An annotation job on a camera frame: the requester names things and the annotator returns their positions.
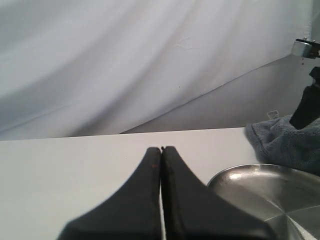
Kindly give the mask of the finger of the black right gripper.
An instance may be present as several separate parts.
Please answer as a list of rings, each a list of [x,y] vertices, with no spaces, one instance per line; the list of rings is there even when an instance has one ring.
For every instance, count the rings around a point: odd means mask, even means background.
[[[168,240],[275,239],[267,223],[204,185],[173,146],[162,148],[161,194]]]

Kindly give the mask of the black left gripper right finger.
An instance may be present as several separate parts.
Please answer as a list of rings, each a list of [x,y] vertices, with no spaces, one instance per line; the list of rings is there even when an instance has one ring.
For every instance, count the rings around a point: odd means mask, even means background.
[[[314,67],[309,75],[313,78],[312,85],[304,89],[301,101],[289,120],[297,130],[307,127],[320,117],[320,67]]]

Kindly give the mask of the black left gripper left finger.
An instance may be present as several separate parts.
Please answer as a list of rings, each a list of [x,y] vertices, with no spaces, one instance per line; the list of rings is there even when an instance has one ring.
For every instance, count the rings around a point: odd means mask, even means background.
[[[160,161],[146,150],[130,178],[106,201],[66,224],[61,240],[160,240]]]

